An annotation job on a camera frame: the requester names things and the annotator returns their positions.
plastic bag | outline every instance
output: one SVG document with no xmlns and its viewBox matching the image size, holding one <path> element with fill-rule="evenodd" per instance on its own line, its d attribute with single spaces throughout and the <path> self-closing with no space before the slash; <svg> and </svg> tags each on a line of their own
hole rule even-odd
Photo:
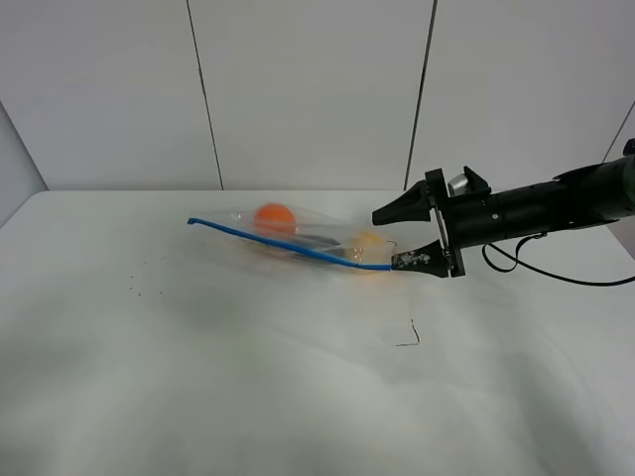
<svg viewBox="0 0 635 476">
<path fill-rule="evenodd" d="M 323 262 L 390 271 L 395 243 L 374 231 L 280 203 L 193 216 L 189 225 L 209 228 Z"/>
</svg>

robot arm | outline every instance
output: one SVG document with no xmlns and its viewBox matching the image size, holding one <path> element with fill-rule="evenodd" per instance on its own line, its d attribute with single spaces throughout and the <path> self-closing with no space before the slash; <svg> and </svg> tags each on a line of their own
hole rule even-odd
<svg viewBox="0 0 635 476">
<path fill-rule="evenodd" d="M 392 257 L 392 269 L 440 278 L 465 274 L 461 250 L 509 238 L 612 223 L 635 213 L 635 139 L 617 161 L 576 169 L 551 181 L 492 193 L 470 168 L 445 185 L 436 169 L 392 203 L 373 224 L 431 221 L 441 240 Z"/>
</svg>

yellow object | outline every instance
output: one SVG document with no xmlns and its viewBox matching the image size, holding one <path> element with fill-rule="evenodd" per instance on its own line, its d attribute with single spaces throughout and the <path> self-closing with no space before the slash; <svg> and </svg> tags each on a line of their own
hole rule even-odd
<svg viewBox="0 0 635 476">
<path fill-rule="evenodd" d="M 364 265 L 390 263 L 392 247 L 381 236 L 363 230 L 350 239 L 346 250 L 348 261 Z"/>
</svg>

orange ball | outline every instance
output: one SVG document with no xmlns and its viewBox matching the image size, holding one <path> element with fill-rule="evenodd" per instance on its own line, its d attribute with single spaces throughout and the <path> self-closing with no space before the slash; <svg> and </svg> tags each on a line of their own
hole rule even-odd
<svg viewBox="0 0 635 476">
<path fill-rule="evenodd" d="M 295 234 L 296 217 L 288 206 L 267 203 L 254 214 L 254 226 L 260 231 Z"/>
</svg>

white wall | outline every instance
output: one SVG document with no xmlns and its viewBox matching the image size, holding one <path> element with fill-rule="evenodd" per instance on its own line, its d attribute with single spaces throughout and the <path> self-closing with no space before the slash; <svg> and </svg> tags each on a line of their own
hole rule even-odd
<svg viewBox="0 0 635 476">
<path fill-rule="evenodd" d="M 403 186 L 432 0 L 190 0 L 228 188 Z"/>
<path fill-rule="evenodd" d="M 219 188 L 185 0 L 3 0 L 0 64 L 51 189 Z"/>
<path fill-rule="evenodd" d="M 615 144 L 608 154 L 607 160 L 615 160 L 622 157 L 624 144 L 635 137 L 635 113 L 631 112 L 622 132 L 617 137 Z M 633 258 L 635 258 L 635 217 L 626 218 L 610 225 L 609 228 L 617 239 L 624 245 Z"/>
<path fill-rule="evenodd" d="M 0 103 L 0 226 L 46 186 Z"/>
<path fill-rule="evenodd" d="M 635 95 L 633 0 L 440 0 L 409 184 L 495 188 L 599 162 Z"/>
</svg>

